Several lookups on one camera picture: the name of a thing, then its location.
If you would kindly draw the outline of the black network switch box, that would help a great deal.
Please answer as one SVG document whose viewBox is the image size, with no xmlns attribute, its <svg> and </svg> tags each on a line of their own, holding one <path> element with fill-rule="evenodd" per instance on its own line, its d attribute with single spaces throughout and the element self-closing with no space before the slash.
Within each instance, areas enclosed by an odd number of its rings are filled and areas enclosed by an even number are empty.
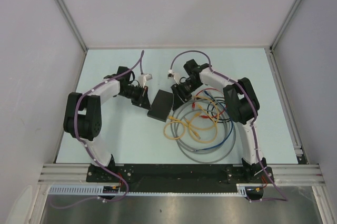
<svg viewBox="0 0 337 224">
<path fill-rule="evenodd" d="M 166 122 L 172 106 L 173 94 L 164 90 L 158 90 L 147 116 L 161 122 Z"/>
</svg>

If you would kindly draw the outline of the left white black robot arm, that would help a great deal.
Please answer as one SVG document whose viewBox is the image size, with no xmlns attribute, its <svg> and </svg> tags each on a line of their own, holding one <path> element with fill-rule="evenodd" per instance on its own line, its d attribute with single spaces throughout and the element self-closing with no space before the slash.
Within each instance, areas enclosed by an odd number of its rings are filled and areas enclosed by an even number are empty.
<svg viewBox="0 0 337 224">
<path fill-rule="evenodd" d="M 116 177 L 116 166 L 113 155 L 100 137 L 101 106 L 110 98 L 120 95 L 130 99 L 133 105 L 150 110 L 146 83 L 151 79 L 151 74 L 143 72 L 136 79 L 131 69 L 120 66 L 116 74 L 104 77 L 103 82 L 88 93 L 72 92 L 68 95 L 63 129 L 84 146 L 92 165 L 99 167 L 98 176 L 106 182 Z"/>
</svg>

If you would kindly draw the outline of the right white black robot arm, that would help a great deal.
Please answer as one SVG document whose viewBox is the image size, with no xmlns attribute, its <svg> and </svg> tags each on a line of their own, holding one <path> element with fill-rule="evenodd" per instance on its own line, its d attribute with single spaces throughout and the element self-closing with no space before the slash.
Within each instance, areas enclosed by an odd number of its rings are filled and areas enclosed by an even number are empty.
<svg viewBox="0 0 337 224">
<path fill-rule="evenodd" d="M 227 104 L 227 114 L 238 124 L 243 147 L 243 177 L 248 182 L 256 182 L 262 173 L 268 175 L 266 159 L 259 148 L 255 122 L 260 109 L 259 101 L 250 80 L 246 77 L 234 80 L 205 63 L 198 65 L 195 60 L 184 64 L 188 78 L 171 86 L 173 92 L 173 110 L 192 99 L 192 93 L 202 85 L 222 90 Z"/>
</svg>

